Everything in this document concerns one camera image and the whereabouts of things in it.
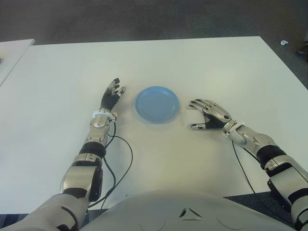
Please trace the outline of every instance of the table surface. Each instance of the table surface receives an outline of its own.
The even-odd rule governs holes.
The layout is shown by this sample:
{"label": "table surface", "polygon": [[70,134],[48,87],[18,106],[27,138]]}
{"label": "table surface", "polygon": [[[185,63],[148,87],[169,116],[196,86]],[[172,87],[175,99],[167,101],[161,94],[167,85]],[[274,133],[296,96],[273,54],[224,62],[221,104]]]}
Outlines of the table surface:
{"label": "table surface", "polygon": [[[186,105],[195,98],[216,101],[308,169],[308,92],[260,37],[31,46],[0,88],[0,214],[29,213],[59,192],[116,77],[127,87],[115,107],[117,134],[131,144],[134,161],[105,207],[167,188],[252,193],[221,131],[185,127]],[[137,115],[135,98],[149,86],[177,94],[180,112],[170,123]],[[269,191],[259,164],[236,149],[255,190]],[[115,139],[106,158],[119,179],[130,152]],[[103,195],[111,185],[104,167]]]}
{"label": "table surface", "polygon": [[34,39],[0,42],[0,86]]}

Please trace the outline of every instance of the wire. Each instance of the wire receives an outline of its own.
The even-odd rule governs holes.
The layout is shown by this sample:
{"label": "wire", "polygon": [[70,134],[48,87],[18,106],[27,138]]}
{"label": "wire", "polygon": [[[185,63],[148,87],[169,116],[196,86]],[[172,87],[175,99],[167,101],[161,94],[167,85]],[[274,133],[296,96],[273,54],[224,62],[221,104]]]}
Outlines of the wire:
{"label": "wire", "polygon": [[252,155],[247,149],[243,148],[248,154],[250,154],[255,160],[257,160],[257,162],[260,164],[260,161],[258,160],[258,158],[256,158],[254,155]]}
{"label": "wire", "polygon": [[265,208],[268,209],[269,212],[271,212],[272,214],[274,214],[276,217],[280,218],[281,220],[285,221],[286,223],[293,225],[291,222],[287,221],[286,219],[283,219],[282,217],[280,217],[279,215],[277,215],[275,212],[273,212],[273,211],[272,211],[266,204],[264,204],[264,202],[259,198],[259,196],[256,194],[254,188],[252,187],[252,185],[251,185],[251,183],[250,183],[250,181],[249,181],[249,179],[248,179],[248,177],[247,177],[247,175],[246,175],[246,173],[245,173],[245,170],[244,170],[244,168],[243,168],[243,166],[242,166],[242,164],[241,164],[241,162],[240,162],[240,159],[239,159],[239,157],[238,157],[238,155],[237,155],[237,153],[236,153],[236,150],[235,150],[234,142],[233,142],[233,141],[232,141],[232,146],[233,146],[233,150],[234,150],[235,156],[236,156],[236,158],[237,158],[237,160],[238,160],[238,162],[239,162],[239,164],[240,164],[240,166],[241,166],[241,168],[242,168],[242,171],[243,171],[243,173],[244,173],[244,175],[245,175],[245,178],[246,178],[246,180],[247,180],[247,182],[248,182],[248,184],[249,184],[249,187],[250,187],[251,190],[254,192],[254,195],[256,196],[256,198],[261,202],[261,204],[262,204]]}
{"label": "wire", "polygon": [[[119,183],[122,181],[122,179],[126,176],[126,174],[127,174],[128,171],[130,170],[130,167],[131,167],[131,165],[132,165],[132,163],[133,163],[133,150],[132,150],[130,144],[129,144],[125,139],[123,139],[122,137],[119,137],[119,136],[113,136],[113,137],[117,137],[117,138],[123,140],[123,141],[129,146],[130,153],[131,153],[131,161],[130,161],[129,167],[127,168],[126,172],[123,174],[123,176],[121,177],[121,179],[118,181],[118,183],[117,183],[113,188],[111,188],[111,189],[106,193],[106,195],[105,195],[102,199],[100,199],[100,200],[98,200],[97,202],[91,204],[88,208],[91,208],[91,207],[97,205],[98,203],[100,203],[101,201],[106,200],[107,197],[114,191],[114,189],[119,185]],[[101,211],[102,211],[102,209],[103,209],[104,203],[105,203],[105,201],[103,202],[103,204],[102,204],[102,206],[101,206],[101,209],[100,209],[100,211],[99,211],[99,214],[101,213]]]}
{"label": "wire", "polygon": [[108,170],[110,171],[110,173],[111,173],[111,175],[112,175],[112,177],[113,177],[113,179],[114,179],[114,184],[113,184],[113,186],[112,186],[112,187],[114,187],[115,184],[116,184],[116,176],[115,176],[115,173],[112,171],[112,169],[110,168],[109,164],[107,163],[107,160],[106,160],[105,156],[103,156],[103,160],[104,160],[104,162],[105,162],[106,167],[108,168]]}
{"label": "wire", "polygon": [[106,198],[105,198],[105,200],[104,200],[104,202],[103,202],[103,204],[102,204],[102,206],[101,206],[101,209],[100,209],[98,215],[101,214],[102,209],[103,209],[103,206],[104,206],[104,204],[105,204],[105,202],[106,202],[108,196],[113,192],[113,190],[119,185],[119,183],[122,181],[122,179],[126,176],[126,174],[127,174],[128,171],[130,170],[130,167],[131,167],[131,165],[132,165],[132,163],[133,163],[133,150],[132,150],[130,144],[129,144],[125,139],[123,139],[122,137],[119,137],[119,136],[113,136],[113,137],[117,137],[117,138],[123,140],[123,141],[129,146],[129,149],[130,149],[130,152],[131,152],[131,161],[130,161],[129,167],[127,168],[126,172],[123,174],[122,178],[121,178],[121,179],[119,180],[119,182],[115,185],[115,187],[112,188],[112,191],[111,191],[108,195],[106,195]]}
{"label": "wire", "polygon": [[110,136],[110,137],[112,137],[111,138],[111,140],[107,143],[107,145],[106,145],[106,147],[105,147],[105,149],[107,149],[107,147],[110,145],[110,143],[114,140],[114,138],[115,138],[115,134],[116,134],[116,125],[115,125],[116,123],[114,122],[114,134],[112,135],[112,136],[110,136],[109,134],[108,134],[108,136]]}

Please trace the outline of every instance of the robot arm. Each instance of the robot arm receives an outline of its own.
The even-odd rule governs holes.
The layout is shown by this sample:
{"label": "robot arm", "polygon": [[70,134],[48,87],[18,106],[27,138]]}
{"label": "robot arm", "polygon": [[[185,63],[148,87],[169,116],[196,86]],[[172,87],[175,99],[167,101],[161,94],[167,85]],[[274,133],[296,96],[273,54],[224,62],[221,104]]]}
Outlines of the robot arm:
{"label": "robot arm", "polygon": [[116,120],[111,110],[125,92],[115,79],[107,88],[100,109],[93,113],[90,132],[72,165],[63,177],[60,194],[47,200],[25,219],[3,231],[77,231],[84,222],[90,202],[102,192],[102,159],[106,155],[109,124]]}
{"label": "robot arm", "polygon": [[269,176],[268,186],[273,195],[285,210],[291,212],[294,227],[308,229],[308,173],[270,136],[232,120],[230,114],[215,102],[197,99],[189,106],[202,112],[206,121],[194,124],[192,128],[222,128],[226,138],[255,156]]}

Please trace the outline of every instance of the dark gray carpet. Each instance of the dark gray carpet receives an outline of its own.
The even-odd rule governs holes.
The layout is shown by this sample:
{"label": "dark gray carpet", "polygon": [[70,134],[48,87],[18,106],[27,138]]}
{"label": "dark gray carpet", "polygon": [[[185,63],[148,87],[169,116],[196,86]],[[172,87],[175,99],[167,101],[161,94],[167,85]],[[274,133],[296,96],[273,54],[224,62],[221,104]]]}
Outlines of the dark gray carpet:
{"label": "dark gray carpet", "polygon": [[0,41],[261,36],[308,87],[307,58],[295,54],[304,46],[307,7],[307,0],[0,0]]}

